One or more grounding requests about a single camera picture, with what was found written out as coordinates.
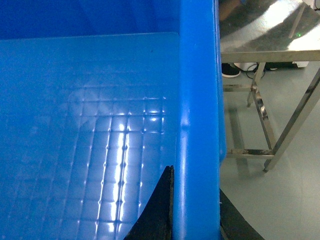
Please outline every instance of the blue plastic bin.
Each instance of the blue plastic bin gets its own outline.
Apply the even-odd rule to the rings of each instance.
[[[2,239],[122,240],[168,165],[173,238],[219,239],[217,4],[2,3]]]

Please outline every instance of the shiny metal surface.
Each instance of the shiny metal surface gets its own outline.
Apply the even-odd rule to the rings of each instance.
[[[296,107],[292,117],[290,118],[288,124],[283,130],[280,138],[276,142],[273,153],[274,158],[265,162],[264,167],[266,170],[274,168],[276,163],[279,161],[281,156],[284,154],[285,150],[291,143],[292,139],[296,133],[301,128],[302,124],[307,119],[308,115],[314,109],[315,105],[320,99],[320,69],[316,73],[312,82],[310,83],[308,89],[303,95],[300,103]]]
[[[276,144],[275,134],[271,127],[266,107],[256,84],[253,85],[252,95],[262,125],[266,143],[268,144],[269,149],[273,149]]]
[[[251,90],[252,88],[254,87],[254,85],[258,84],[264,74],[264,70],[265,70],[265,66],[266,66],[266,63],[265,62],[260,62],[259,63],[259,66],[258,66],[258,70],[256,71],[256,73],[254,74],[254,77],[253,77],[253,80],[252,80],[252,83],[251,83]],[[251,104],[254,102],[254,99],[253,99],[253,92],[249,92],[249,95],[247,97],[247,107],[249,108],[251,106]]]
[[[258,89],[265,62],[319,61],[320,16],[301,0],[248,0],[220,19],[221,57],[224,63],[258,62],[247,106],[254,102],[271,152],[228,149],[229,158],[267,159],[264,171],[279,161],[320,99],[320,70],[276,142]],[[225,92],[243,92],[242,85],[225,85]]]
[[[240,84],[224,84],[224,92],[248,92],[251,90],[251,85],[240,85]]]
[[[301,0],[247,0],[220,21],[220,42],[224,63],[319,61],[320,16]]]
[[[226,156],[241,159],[270,159],[274,154],[270,149],[228,149]]]

